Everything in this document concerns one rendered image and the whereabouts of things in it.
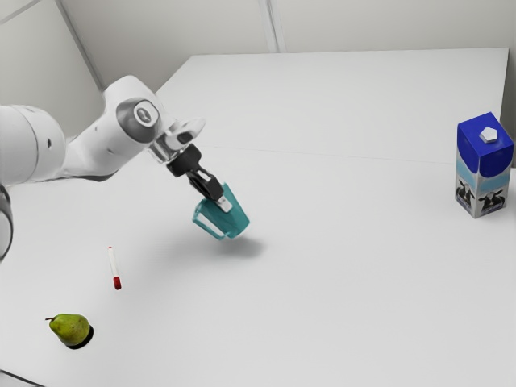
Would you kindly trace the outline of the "green pear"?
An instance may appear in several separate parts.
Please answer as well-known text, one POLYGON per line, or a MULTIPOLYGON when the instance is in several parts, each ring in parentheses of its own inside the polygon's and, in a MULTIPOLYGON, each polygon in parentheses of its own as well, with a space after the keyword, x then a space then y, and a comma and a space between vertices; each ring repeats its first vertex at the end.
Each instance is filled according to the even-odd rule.
POLYGON ((92 327, 80 314, 58 314, 46 318, 51 331, 69 348, 86 345, 92 336, 92 327))

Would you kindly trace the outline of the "white marker with red cap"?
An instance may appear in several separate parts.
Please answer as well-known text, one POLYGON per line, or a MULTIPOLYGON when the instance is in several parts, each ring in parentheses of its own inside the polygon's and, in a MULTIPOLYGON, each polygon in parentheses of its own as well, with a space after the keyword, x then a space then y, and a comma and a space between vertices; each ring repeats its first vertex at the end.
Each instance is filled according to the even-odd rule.
POLYGON ((111 273, 112 273, 112 279, 113 279, 113 283, 114 283, 114 288, 116 290, 121 290, 122 289, 122 283, 121 283, 121 279, 120 279, 120 276, 119 276, 118 266, 117 266, 117 263, 116 263, 116 257, 115 257, 115 253, 114 253, 114 248, 112 246, 108 247, 108 256, 109 256, 109 261, 110 261, 110 269, 111 269, 111 273))

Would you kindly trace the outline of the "teal faceted mug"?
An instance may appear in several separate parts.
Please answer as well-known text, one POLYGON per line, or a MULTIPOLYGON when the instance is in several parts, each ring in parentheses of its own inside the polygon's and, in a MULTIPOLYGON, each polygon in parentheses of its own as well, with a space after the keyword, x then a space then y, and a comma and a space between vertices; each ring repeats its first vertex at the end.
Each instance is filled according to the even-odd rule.
POLYGON ((224 212, 216 202, 203 198, 195 207, 192 221, 218 240, 234 239, 248 227, 250 220, 229 185, 223 183, 222 188, 231 209, 224 212))

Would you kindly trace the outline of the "blue milk carton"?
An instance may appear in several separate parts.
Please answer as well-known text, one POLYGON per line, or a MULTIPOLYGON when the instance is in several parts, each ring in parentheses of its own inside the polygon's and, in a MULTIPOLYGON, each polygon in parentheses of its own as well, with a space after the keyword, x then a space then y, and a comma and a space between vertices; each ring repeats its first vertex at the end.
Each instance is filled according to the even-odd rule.
POLYGON ((479 218, 506 206, 514 142, 491 112, 459 123, 456 201, 479 218))

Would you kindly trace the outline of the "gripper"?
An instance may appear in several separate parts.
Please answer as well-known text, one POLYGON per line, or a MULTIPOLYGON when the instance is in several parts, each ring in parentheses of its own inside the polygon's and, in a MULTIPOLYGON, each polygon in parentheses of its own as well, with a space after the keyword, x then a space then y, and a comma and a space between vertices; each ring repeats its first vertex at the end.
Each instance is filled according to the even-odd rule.
POLYGON ((228 213, 233 205, 224 196, 224 189, 218 179, 200 167, 201 151, 191 144, 180 151, 176 157, 166 164, 169 172, 180 177, 186 174, 189 183, 204 197, 214 202, 224 213, 228 213))

